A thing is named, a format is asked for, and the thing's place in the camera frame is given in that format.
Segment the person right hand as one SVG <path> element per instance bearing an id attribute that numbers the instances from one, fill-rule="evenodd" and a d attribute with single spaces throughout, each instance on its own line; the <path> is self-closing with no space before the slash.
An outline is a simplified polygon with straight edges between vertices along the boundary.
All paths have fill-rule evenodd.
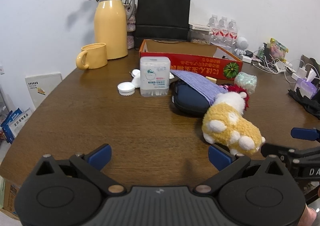
<path id="1" fill-rule="evenodd" d="M 305 206 L 304 212 L 298 222 L 298 226 L 312 226 L 317 218 L 317 212 L 313 208 Z"/>

